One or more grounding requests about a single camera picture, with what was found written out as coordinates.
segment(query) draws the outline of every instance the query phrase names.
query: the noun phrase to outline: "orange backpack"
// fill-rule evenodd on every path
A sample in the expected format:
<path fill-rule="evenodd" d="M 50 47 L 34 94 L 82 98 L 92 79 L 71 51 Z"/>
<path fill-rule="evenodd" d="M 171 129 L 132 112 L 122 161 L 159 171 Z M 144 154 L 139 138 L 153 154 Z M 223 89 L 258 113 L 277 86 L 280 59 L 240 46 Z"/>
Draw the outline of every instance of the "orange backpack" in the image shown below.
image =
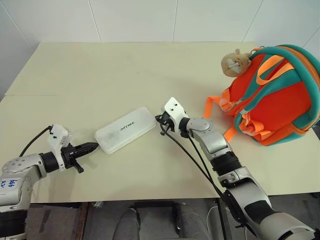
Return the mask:
<path fill-rule="evenodd" d="M 213 102 L 234 116 L 228 141 L 236 132 L 264 146 L 304 136 L 320 117 L 320 62 L 295 45 L 254 50 L 247 71 L 221 97 L 207 98 L 203 117 L 210 118 Z"/>

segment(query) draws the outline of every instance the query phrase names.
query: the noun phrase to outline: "stuffed toy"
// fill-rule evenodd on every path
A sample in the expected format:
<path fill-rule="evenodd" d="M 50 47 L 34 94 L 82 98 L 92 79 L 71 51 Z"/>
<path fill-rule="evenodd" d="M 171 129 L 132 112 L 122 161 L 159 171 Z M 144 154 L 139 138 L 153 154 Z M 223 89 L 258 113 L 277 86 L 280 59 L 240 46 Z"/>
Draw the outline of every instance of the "stuffed toy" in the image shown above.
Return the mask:
<path fill-rule="evenodd" d="M 244 74 L 251 64 L 249 56 L 251 53 L 240 53 L 239 48 L 225 55 L 221 60 L 223 73 L 228 77 L 239 77 Z"/>

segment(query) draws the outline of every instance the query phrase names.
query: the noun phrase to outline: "black cable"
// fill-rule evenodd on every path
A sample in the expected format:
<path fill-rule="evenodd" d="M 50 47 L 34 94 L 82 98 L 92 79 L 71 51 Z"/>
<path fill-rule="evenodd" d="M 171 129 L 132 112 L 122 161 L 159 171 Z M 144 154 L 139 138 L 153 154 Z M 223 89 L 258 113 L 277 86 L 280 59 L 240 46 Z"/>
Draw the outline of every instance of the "black cable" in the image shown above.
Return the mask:
<path fill-rule="evenodd" d="M 45 129 L 43 129 L 37 136 L 35 136 L 28 144 L 27 146 L 25 146 L 25 148 L 22 150 L 22 152 L 20 153 L 19 157 L 22 157 L 25 152 L 27 151 L 27 149 L 30 147 L 31 144 L 34 143 L 35 140 L 37 140 L 42 134 L 44 134 L 47 130 L 51 130 L 52 126 L 48 126 Z"/>
<path fill-rule="evenodd" d="M 204 168 L 205 168 L 205 171 L 206 171 L 206 173 L 208 174 L 208 177 L 209 177 L 210 180 L 213 182 L 213 179 L 212 179 L 211 174 L 210 174 L 210 172 L 209 172 L 209 170 L 208 170 L 208 168 L 207 168 L 207 165 L 205 164 L 205 161 L 204 161 L 204 159 L 202 158 L 202 156 L 201 156 L 198 148 L 196 147 L 194 141 L 192 141 L 192 139 L 191 139 L 191 137 L 190 137 L 189 135 L 188 135 L 188 139 L 189 139 L 189 141 L 191 142 L 191 144 L 192 144 L 193 148 L 195 149 L 196 153 L 198 154 L 198 156 L 199 156 L 199 158 L 200 158 L 200 160 L 201 160 L 201 162 L 202 162 L 202 164 L 203 164 L 203 166 L 204 166 Z"/>
<path fill-rule="evenodd" d="M 191 154 L 184 148 L 184 146 L 181 145 L 180 142 L 178 142 L 173 136 L 171 136 L 167 131 L 164 129 L 163 125 L 160 123 L 160 128 L 166 134 L 172 141 L 174 141 L 188 156 L 189 158 L 193 161 L 193 163 L 198 167 L 198 169 L 202 172 L 202 174 L 205 176 L 206 179 L 212 184 L 214 190 L 216 193 L 219 195 L 219 197 L 224 201 L 224 196 L 223 193 L 220 191 L 220 189 L 216 186 L 212 178 L 210 179 L 208 175 L 205 173 L 205 171 L 201 168 L 201 166 L 197 163 L 197 161 L 191 156 Z"/>
<path fill-rule="evenodd" d="M 191 158 L 191 160 L 193 161 L 193 163 L 199 168 L 199 170 L 203 173 L 203 175 L 205 176 L 206 179 L 209 180 L 209 182 L 211 182 L 210 178 L 207 176 L 207 174 L 205 173 L 205 171 L 201 168 L 201 166 L 197 163 L 197 161 L 194 159 L 193 156 L 191 156 L 191 154 L 184 148 L 184 146 L 181 145 L 180 142 L 178 142 L 173 136 L 171 136 L 162 126 L 162 124 L 160 124 L 160 128 L 162 129 L 162 131 L 164 132 L 165 135 L 167 135 L 172 141 L 174 141 L 188 156 L 189 158 Z"/>

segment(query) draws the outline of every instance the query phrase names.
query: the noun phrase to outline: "orange strap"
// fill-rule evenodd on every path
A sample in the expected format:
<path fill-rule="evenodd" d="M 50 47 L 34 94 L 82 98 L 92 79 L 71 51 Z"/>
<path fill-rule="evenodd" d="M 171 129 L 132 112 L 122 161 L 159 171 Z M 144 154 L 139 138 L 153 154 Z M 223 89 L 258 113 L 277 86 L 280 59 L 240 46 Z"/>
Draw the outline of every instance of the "orange strap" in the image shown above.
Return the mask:
<path fill-rule="evenodd" d="M 294 69 L 294 67 L 291 65 L 291 63 L 286 63 L 283 67 L 281 67 L 269 80 L 264 80 L 261 78 L 261 75 L 265 73 L 267 70 L 272 68 L 277 63 L 281 62 L 284 59 L 283 56 L 279 55 L 273 55 L 272 57 L 268 58 L 258 69 L 257 75 L 256 75 L 256 83 L 259 85 L 267 84 L 268 82 L 278 78 L 285 72 Z"/>
<path fill-rule="evenodd" d="M 237 129 L 234 126 L 232 126 L 224 133 L 223 136 L 228 141 L 228 143 L 230 143 L 230 141 L 237 134 L 237 132 Z"/>
<path fill-rule="evenodd" d="M 264 48 L 265 48 L 264 46 L 260 46 L 260 47 L 256 47 L 256 48 L 252 49 L 251 52 L 250 52 L 250 56 L 252 55 L 253 52 L 259 51 L 259 50 L 264 49 Z"/>
<path fill-rule="evenodd" d="M 222 108 L 223 111 L 226 110 L 226 109 L 229 109 L 230 107 L 232 108 L 234 103 L 229 102 L 229 101 L 230 101 L 230 93 L 229 93 L 229 89 L 228 88 L 223 91 L 222 97 L 220 97 L 220 96 L 209 96 L 205 101 L 203 117 L 206 118 L 206 119 L 211 118 L 212 105 L 213 105 L 214 102 L 217 105 L 219 105 Z M 228 129 L 223 136 L 228 142 L 230 142 L 231 139 L 236 135 L 236 133 L 237 133 L 237 130 L 233 126 L 230 129 Z"/>
<path fill-rule="evenodd" d="M 250 112 L 242 114 L 242 121 L 239 125 L 240 130 L 249 136 L 256 136 L 259 135 L 260 141 L 263 141 L 270 137 L 273 132 L 264 130 L 264 125 L 255 120 L 251 120 Z"/>

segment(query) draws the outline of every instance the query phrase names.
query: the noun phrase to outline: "floor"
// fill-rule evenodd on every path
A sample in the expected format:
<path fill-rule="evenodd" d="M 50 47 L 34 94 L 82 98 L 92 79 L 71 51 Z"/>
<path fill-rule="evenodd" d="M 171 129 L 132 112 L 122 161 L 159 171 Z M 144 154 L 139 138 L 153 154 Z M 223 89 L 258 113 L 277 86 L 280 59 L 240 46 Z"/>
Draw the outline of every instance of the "floor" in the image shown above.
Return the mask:
<path fill-rule="evenodd" d="M 320 126 L 313 128 L 320 137 Z M 271 196 L 272 207 L 276 211 L 286 212 L 312 228 L 320 228 L 320 198 L 310 193 Z M 214 207 L 208 216 L 208 227 L 212 239 L 222 240 L 223 233 L 219 219 L 217 204 L 212 199 L 173 199 L 179 203 L 187 203 L 201 216 L 204 223 L 208 211 Z M 111 240 L 116 224 L 124 210 L 135 201 L 106 201 L 102 208 L 89 208 L 83 240 Z M 163 208 L 140 208 L 141 230 L 140 240 L 158 240 L 177 238 L 173 224 L 172 210 Z M 235 228 L 239 225 L 226 210 L 228 223 L 233 240 L 245 240 L 245 230 Z M 27 217 L 28 239 L 32 240 L 72 240 L 79 210 L 61 206 L 32 204 Z M 247 240 L 256 239 L 249 231 Z"/>

